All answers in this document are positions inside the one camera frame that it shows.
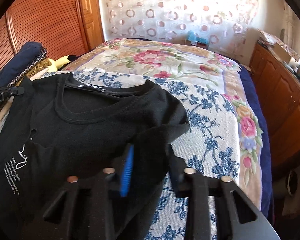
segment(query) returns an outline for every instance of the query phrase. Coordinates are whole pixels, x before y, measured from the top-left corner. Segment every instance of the cardboard box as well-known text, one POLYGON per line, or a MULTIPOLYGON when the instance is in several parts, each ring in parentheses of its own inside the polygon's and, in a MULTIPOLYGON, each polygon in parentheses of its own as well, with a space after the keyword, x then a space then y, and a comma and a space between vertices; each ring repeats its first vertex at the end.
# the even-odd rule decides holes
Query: cardboard box
POLYGON ((290 54, 286 52, 285 49, 282 48, 278 43, 275 44, 273 51, 282 61, 285 61, 289 66, 296 62, 295 59, 291 57, 290 54))

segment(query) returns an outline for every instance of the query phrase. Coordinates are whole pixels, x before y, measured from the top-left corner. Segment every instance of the purple flower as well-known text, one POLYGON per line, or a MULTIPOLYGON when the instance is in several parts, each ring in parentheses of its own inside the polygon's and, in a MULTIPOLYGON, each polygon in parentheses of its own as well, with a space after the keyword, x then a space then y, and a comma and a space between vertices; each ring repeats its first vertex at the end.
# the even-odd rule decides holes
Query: purple flower
POLYGON ((242 137, 240 139, 242 147, 246 149, 248 152, 252 152, 252 150, 255 150, 257 148, 257 142, 255 139, 248 138, 248 137, 242 137))

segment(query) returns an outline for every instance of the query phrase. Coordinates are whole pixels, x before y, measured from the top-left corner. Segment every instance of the navy blue bed sheet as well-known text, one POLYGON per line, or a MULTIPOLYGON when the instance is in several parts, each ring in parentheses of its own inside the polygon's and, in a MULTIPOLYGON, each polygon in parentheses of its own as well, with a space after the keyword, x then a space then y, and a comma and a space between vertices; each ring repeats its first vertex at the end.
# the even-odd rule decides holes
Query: navy blue bed sheet
POLYGON ((247 101, 252 108, 253 112, 259 120, 260 128, 263 130, 262 142, 263 148, 260 154, 260 166, 261 166, 261 183, 262 183, 262 198, 261 198, 261 212, 269 222, 273 223, 273 192, 272 192, 272 176, 271 176, 271 155, 270 155, 270 145, 268 129, 266 124, 266 119, 264 118, 258 96, 256 93, 255 86, 252 82, 249 72, 241 66, 241 71, 239 72, 242 85, 244 87, 244 92, 246 94, 247 101))

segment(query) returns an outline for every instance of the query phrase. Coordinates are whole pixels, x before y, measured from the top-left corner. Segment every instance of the wooden door frame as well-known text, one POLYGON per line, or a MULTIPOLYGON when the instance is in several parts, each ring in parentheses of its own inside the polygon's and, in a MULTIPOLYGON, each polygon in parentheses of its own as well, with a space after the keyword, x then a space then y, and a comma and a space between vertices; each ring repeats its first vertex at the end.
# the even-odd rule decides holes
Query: wooden door frame
POLYGON ((82 36, 92 50, 105 41, 99 0, 76 0, 76 7, 82 36))

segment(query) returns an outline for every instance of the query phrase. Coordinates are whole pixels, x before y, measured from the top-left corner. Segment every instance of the sheer curtain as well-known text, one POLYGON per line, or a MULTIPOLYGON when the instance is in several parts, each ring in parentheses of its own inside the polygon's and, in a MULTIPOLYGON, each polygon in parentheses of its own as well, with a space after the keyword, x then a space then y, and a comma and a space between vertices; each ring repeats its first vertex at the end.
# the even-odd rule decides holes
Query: sheer curtain
POLYGON ((147 38, 184 44, 189 31, 210 48, 240 54, 258 0, 100 0, 106 40, 147 38))

